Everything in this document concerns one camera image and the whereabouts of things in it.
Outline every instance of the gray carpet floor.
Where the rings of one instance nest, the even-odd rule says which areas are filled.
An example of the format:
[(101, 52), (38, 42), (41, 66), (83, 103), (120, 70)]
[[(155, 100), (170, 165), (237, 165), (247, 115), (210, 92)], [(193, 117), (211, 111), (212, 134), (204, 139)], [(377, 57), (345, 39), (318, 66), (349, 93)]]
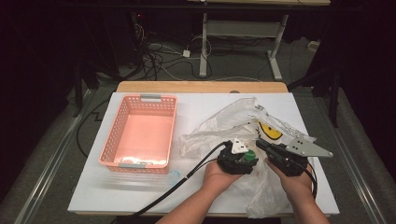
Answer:
[[(216, 53), (221, 54), (226, 49), (223, 52), (221, 49), (214, 49), (212, 56), (208, 59), (212, 74), (207, 80), (274, 81), (265, 57), (265, 51), (270, 49), (272, 44), (271, 40), (264, 39), (259, 46), (240, 46), (240, 49), (235, 49), (225, 56), (216, 56)], [(294, 43), (282, 43), (276, 59), (286, 84), (303, 77), (309, 67), (314, 53), (306, 49), (307, 44), (308, 41), (305, 39)], [(181, 52), (183, 50), (172, 43), (167, 43), (166, 46), (171, 48), (168, 49), (170, 51)], [(162, 56), (166, 60), (177, 57), (173, 54), (162, 54)], [(198, 74), (198, 62), (196, 60), (185, 61), (190, 62), (194, 73)], [(175, 78), (198, 80), (191, 75), (191, 65), (180, 63), (170, 66), (166, 68), (166, 71), (162, 70), (158, 74), (158, 80), (175, 80)], [(121, 67), (120, 70), (124, 74), (130, 71), (126, 66)], [(143, 74), (140, 73), (131, 80), (142, 76)], [(86, 91), (84, 117), (107, 99), (116, 88), (117, 83), (101, 78), (97, 91)], [(308, 133), (318, 139), (316, 142), (318, 145), (331, 148), (334, 154), (332, 159), (321, 160), (340, 209), (340, 215), (330, 217), (331, 223), (391, 223), (396, 220), (395, 183), (375, 153), (370, 139), (366, 136), (343, 91), (340, 90), (339, 95), (337, 111), (339, 128), (337, 129), (334, 129), (327, 118), (327, 105), (329, 104), (327, 97), (313, 97), (309, 88), (296, 88), (292, 92)], [(0, 223), (14, 223), (20, 216), (22, 208), (29, 200), (43, 171), (46, 170), (48, 162), (63, 142), (66, 131), (76, 121), (73, 117), (76, 111), (74, 101), (74, 95), (71, 92), (70, 105), (48, 128), (7, 197), (0, 204)], [(103, 116), (106, 112), (106, 104), (97, 108), (96, 112), (99, 112), (99, 117)], [(95, 121), (94, 115), (90, 115), (81, 126), (79, 142), (86, 153), (89, 153), (100, 124), (100, 121)], [(59, 166), (53, 178), (49, 180), (49, 188), (43, 192), (44, 197), (34, 198), (38, 206), (32, 210), (33, 214), (28, 222), (40, 224), (110, 223), (114, 217), (82, 216), (67, 212), (73, 190), (85, 164), (85, 158), (78, 150), (75, 135), (67, 142), (65, 152), (57, 164)], [(155, 218), (145, 217), (136, 223), (153, 223), (154, 221)], [(281, 221), (285, 224), (294, 223), (292, 217), (283, 217)], [(243, 223), (268, 222), (244, 219)]]

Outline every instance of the white tabletop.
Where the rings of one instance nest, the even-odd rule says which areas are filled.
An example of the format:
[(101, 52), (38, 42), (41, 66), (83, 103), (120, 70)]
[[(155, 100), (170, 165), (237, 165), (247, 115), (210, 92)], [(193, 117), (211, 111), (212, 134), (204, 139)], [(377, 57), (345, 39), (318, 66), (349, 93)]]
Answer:
[[(258, 103), (267, 109), (269, 114), (306, 133), (304, 122), (291, 93), (168, 92), (166, 94), (176, 95), (178, 99), (169, 169), (170, 171), (177, 171), (181, 176), (186, 175), (199, 160), (180, 158), (177, 148), (178, 138), (182, 134), (191, 133), (202, 122), (238, 99), (254, 96), (258, 99)], [(107, 167), (99, 164), (99, 156), (123, 95), (125, 95), (124, 92), (116, 92), (112, 95), (91, 153), (69, 204), (68, 211), (70, 212), (96, 215), (130, 215), (152, 203), (172, 187), (167, 175), (111, 172)], [(318, 176), (318, 206), (327, 215), (339, 214), (318, 158), (314, 158), (314, 163)], [(173, 194), (148, 210), (148, 213), (163, 214), (170, 212), (198, 190), (202, 183), (204, 170), (198, 171)], [(235, 193), (235, 189), (227, 190), (215, 200), (209, 214), (214, 216), (244, 215), (249, 200), (249, 198)], [(280, 214), (291, 213), (292, 210), (289, 206)]]

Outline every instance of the person's hand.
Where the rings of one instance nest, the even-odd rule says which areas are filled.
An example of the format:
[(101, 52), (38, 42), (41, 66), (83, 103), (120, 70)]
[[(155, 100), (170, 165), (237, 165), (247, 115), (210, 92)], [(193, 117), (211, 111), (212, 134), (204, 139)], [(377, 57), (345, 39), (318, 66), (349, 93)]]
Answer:
[[(291, 203), (314, 201), (314, 197), (312, 195), (312, 180), (306, 173), (302, 173), (300, 176), (286, 176), (282, 171), (268, 161), (268, 158), (265, 158), (265, 162), (279, 176), (282, 188), (285, 190)], [(310, 166), (307, 167), (307, 170), (312, 173)]]
[(230, 175), (224, 173), (218, 163), (212, 161), (207, 164), (204, 175), (204, 183), (201, 189), (207, 189), (220, 195), (224, 190), (231, 186), (241, 175)]

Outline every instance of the plastic packaging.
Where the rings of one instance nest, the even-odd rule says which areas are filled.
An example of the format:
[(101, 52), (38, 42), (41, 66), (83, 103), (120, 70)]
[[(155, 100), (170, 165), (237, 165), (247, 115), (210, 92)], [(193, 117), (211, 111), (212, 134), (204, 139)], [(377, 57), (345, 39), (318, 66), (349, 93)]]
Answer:
[(250, 175), (244, 175), (228, 189), (248, 198), (248, 217), (270, 217), (283, 211), (289, 201), (278, 176), (263, 161), (265, 152), (256, 148), (255, 140), (287, 145), (294, 137), (313, 142), (315, 138), (292, 128), (269, 115), (256, 98), (243, 98), (226, 106), (199, 125), (192, 133), (181, 135), (180, 156), (202, 158), (218, 143), (238, 138), (259, 158)]

